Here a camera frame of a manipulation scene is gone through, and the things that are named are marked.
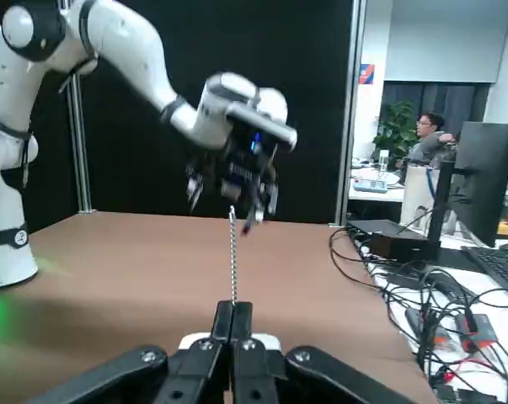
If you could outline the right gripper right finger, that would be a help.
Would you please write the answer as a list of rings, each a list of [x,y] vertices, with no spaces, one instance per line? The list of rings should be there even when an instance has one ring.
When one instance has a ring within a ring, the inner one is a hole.
[[[252,333],[253,305],[233,304],[235,403],[408,403],[409,398],[314,346],[282,353]]]

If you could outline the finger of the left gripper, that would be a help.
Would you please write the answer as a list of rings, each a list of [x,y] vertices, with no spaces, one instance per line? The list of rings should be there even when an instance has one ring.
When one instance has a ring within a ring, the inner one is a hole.
[[[246,219],[241,230],[247,236],[251,229],[261,223],[266,215],[274,215],[279,196],[277,182],[256,182],[249,186],[246,198]]]
[[[216,182],[216,160],[212,156],[195,157],[186,166],[186,194],[192,212],[202,193],[213,190]]]

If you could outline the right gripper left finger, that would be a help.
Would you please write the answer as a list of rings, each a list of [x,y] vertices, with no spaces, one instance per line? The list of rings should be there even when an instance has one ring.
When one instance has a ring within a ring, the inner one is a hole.
[[[233,303],[220,301],[209,336],[173,355],[156,345],[133,348],[28,403],[199,403],[218,376],[231,331]]]

